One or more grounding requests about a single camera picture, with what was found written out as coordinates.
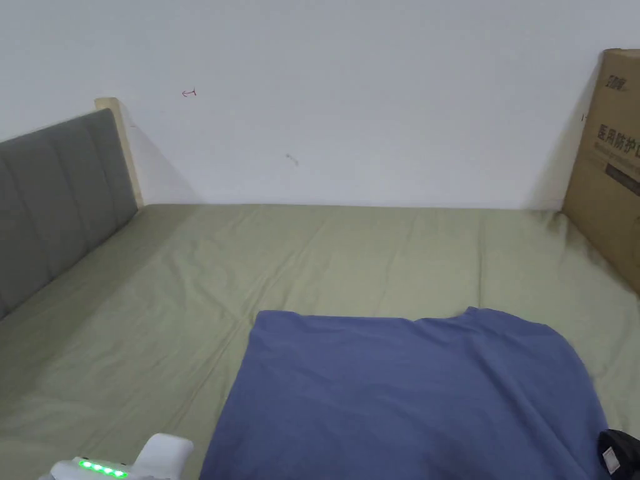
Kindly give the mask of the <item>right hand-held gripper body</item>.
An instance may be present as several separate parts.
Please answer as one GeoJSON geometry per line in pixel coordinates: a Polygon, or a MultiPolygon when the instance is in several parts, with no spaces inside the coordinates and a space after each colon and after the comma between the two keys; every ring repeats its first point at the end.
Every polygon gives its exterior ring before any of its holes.
{"type": "Polygon", "coordinates": [[[598,455],[610,479],[639,479],[639,439],[615,429],[601,431],[598,455]]]}

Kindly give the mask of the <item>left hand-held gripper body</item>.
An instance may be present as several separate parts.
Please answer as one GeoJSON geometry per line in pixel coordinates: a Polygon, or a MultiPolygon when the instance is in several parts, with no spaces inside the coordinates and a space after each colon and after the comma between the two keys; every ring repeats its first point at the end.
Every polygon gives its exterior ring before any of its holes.
{"type": "Polygon", "coordinates": [[[157,433],[132,464],[75,457],[59,461],[41,479],[180,479],[194,444],[183,437],[157,433]]]}

